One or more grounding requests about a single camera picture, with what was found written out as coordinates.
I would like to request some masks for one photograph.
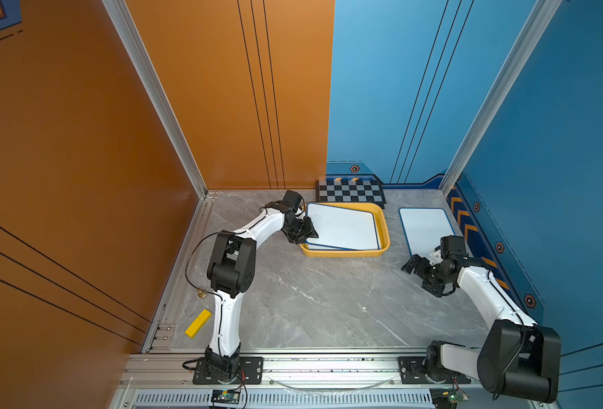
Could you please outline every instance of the yellow tray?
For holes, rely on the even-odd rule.
[[[379,257],[384,251],[390,247],[390,234],[388,233],[388,225],[385,223],[383,210],[374,203],[327,203],[323,201],[323,205],[336,206],[337,208],[346,208],[367,211],[374,215],[374,222],[379,232],[381,239],[381,250],[311,250],[307,244],[300,244],[301,251],[308,257]]]

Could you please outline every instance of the black mounting plate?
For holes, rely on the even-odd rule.
[[[259,385],[263,380],[263,357],[240,357],[238,376],[245,372],[245,385]],[[195,385],[240,385],[238,377],[230,383],[220,383],[214,376],[204,376],[206,362],[199,361],[192,383]]]
[[[426,383],[435,383],[430,381],[427,376],[420,371],[422,367],[422,362],[424,361],[424,356],[422,357],[398,357],[397,363],[399,364],[399,374],[402,376],[402,383],[404,385],[412,385],[412,384],[426,384]],[[465,375],[458,375],[456,377],[456,382],[459,385],[472,383],[471,379]],[[435,383],[436,385],[449,385],[452,382],[449,380],[444,383]]]

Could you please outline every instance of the orange wall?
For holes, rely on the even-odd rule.
[[[127,3],[210,189],[314,187],[333,1]]]
[[[106,407],[197,197],[102,3],[21,6],[0,31],[0,408]]]

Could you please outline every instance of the orange chevron stripe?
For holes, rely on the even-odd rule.
[[[469,216],[470,214],[468,212],[466,212],[465,210],[459,210],[459,217],[457,220],[457,224],[460,226],[461,225],[461,216]]]
[[[486,264],[488,264],[489,266],[493,266],[495,268],[499,268],[497,267],[497,263],[494,262],[493,260],[488,260],[486,257],[482,257],[481,258]]]
[[[468,232],[472,230],[473,232],[478,232],[479,229],[477,229],[476,226],[473,225],[465,225],[465,241],[467,242],[467,234]]]
[[[455,201],[460,201],[462,203],[462,199],[461,198],[452,198],[452,213],[454,213],[454,202]]]
[[[509,286],[508,286],[508,285],[506,285],[506,283],[505,283],[505,282],[503,282],[503,281],[501,281],[499,278],[496,278],[495,280],[497,280],[497,283],[498,283],[499,285],[501,285],[501,286],[502,286],[502,288],[505,288],[505,289],[507,289],[507,290],[509,289]]]

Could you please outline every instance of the yellow wooden block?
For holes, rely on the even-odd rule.
[[[204,326],[204,324],[206,323],[206,321],[208,321],[208,318],[210,318],[211,315],[212,313],[210,311],[204,309],[201,314],[199,314],[197,318],[195,318],[195,321],[192,321],[192,323],[186,330],[186,335],[188,335],[190,338],[193,338],[195,335],[197,335],[201,327]]]

